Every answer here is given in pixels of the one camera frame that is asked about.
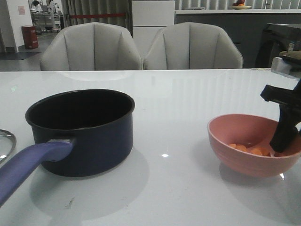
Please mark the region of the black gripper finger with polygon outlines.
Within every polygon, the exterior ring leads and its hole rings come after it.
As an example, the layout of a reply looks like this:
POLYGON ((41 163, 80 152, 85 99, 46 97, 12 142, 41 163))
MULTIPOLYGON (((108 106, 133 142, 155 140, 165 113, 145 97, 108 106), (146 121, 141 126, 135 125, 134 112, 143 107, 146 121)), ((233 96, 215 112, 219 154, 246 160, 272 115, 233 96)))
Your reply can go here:
POLYGON ((299 133, 296 125, 301 122, 301 111, 285 104, 280 104, 279 109, 280 116, 270 146, 275 152, 283 153, 299 133))

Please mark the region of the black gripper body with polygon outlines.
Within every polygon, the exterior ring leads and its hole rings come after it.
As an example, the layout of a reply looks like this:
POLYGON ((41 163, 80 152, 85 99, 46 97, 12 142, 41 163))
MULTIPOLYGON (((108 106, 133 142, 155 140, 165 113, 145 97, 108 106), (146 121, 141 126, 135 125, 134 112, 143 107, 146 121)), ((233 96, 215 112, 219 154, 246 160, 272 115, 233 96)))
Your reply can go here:
POLYGON ((261 92, 265 101, 272 101, 291 107, 301 106, 301 60, 289 55, 275 57, 272 61, 271 71, 288 78, 299 79, 293 89, 285 89, 266 85, 261 92))

